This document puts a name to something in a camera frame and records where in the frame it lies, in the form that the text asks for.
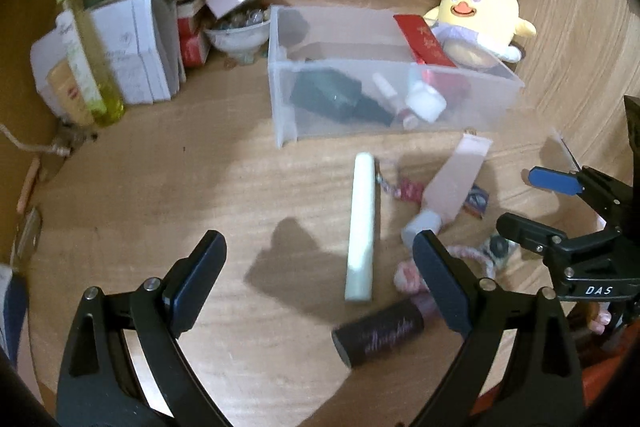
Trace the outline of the right hand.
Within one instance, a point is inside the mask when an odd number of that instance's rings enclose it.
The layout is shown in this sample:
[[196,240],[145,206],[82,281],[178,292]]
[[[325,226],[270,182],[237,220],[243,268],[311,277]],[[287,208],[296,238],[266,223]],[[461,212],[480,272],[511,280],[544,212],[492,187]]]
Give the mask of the right hand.
[[602,335],[606,326],[611,323],[612,315],[608,311],[608,303],[598,301],[597,303],[589,303],[587,312],[587,327],[590,332],[596,335]]

